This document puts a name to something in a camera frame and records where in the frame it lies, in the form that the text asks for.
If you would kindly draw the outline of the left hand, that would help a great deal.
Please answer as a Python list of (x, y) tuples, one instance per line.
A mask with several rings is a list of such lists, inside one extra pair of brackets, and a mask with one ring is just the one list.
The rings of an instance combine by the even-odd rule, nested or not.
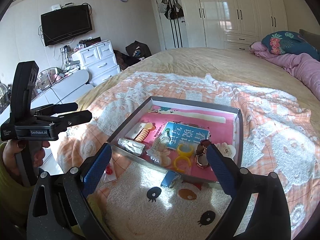
[[(27, 156), (27, 163), (30, 163), (31, 157), (29, 151), (25, 148), (29, 145), (27, 141), (22, 140), (9, 140), (7, 141), (3, 153), (2, 161), (3, 165), (8, 172), (8, 174), (17, 180), (20, 177), (20, 170), (17, 164), (17, 155)], [(43, 165), (43, 159), (45, 158), (45, 148), (48, 148), (50, 143), (48, 141), (43, 141), (41, 148), (34, 154), (33, 157), (33, 167), (40, 167)]]

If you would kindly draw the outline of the green left sleeve forearm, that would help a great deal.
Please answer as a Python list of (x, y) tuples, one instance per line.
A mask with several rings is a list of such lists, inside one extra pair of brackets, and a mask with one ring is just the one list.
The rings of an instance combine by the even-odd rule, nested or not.
[(32, 187), (20, 184), (15, 154), (26, 146), (24, 141), (1, 144), (1, 239), (26, 239), (27, 216)]

